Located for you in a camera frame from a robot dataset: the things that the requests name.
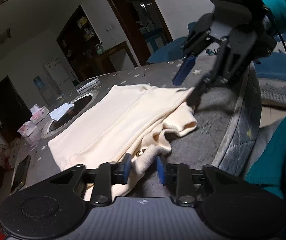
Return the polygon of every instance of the wooden door frame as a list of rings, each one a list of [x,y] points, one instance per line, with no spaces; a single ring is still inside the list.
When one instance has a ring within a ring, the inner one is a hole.
[[[136,42],[135,38],[132,37],[130,30],[127,28],[125,20],[123,19],[122,15],[119,13],[119,11],[118,11],[116,5],[114,4],[113,0],[107,0],[107,1],[110,4],[110,6],[111,6],[111,8],[112,8],[116,18],[118,19],[118,21],[119,21],[123,31],[125,32],[125,35],[128,38],[128,40],[129,40],[129,42],[130,42],[130,44],[131,44],[131,46],[132,46],[132,48],[134,50],[135,55],[138,58],[140,64],[142,66],[144,66],[146,64],[146,60],[144,60],[144,58],[141,57],[140,48],[137,45],[137,42]],[[165,20],[164,20],[162,14],[160,12],[159,7],[157,6],[157,4],[155,2],[155,0],[151,0],[151,3],[155,7],[156,13],[157,13],[157,15],[158,15],[158,17],[160,19],[161,24],[162,24],[163,33],[164,33],[166,39],[168,40],[168,42],[173,41],[173,38],[172,38],[172,36],[170,34],[170,31],[169,31],[169,29],[168,29],[168,27],[167,27],[167,25],[165,23]]]

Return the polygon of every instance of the ceiling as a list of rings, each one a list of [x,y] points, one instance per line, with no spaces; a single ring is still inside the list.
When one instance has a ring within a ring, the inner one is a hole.
[[[11,39],[0,47],[0,60],[30,37],[49,28],[68,0],[8,0],[0,5],[0,34],[7,28]]]

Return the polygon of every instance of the tile floor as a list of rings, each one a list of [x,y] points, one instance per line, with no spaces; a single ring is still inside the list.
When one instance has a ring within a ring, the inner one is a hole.
[[[278,119],[283,119],[286,116],[286,111],[263,106],[261,112],[260,127],[274,123]]]

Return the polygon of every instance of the blue chair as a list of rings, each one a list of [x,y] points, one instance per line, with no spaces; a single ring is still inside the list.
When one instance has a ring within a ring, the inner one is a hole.
[[[192,22],[187,25],[189,33],[192,32],[195,23],[196,22]],[[186,37],[177,38],[176,40],[160,48],[148,58],[147,63],[155,64],[183,58],[183,51],[180,47],[185,39]]]

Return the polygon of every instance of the doorway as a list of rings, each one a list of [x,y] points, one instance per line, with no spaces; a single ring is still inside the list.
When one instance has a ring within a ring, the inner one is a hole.
[[[107,0],[139,62],[173,41],[155,0]]]
[[[0,121],[12,137],[19,136],[17,130],[28,121],[32,113],[17,93],[8,76],[0,82]]]

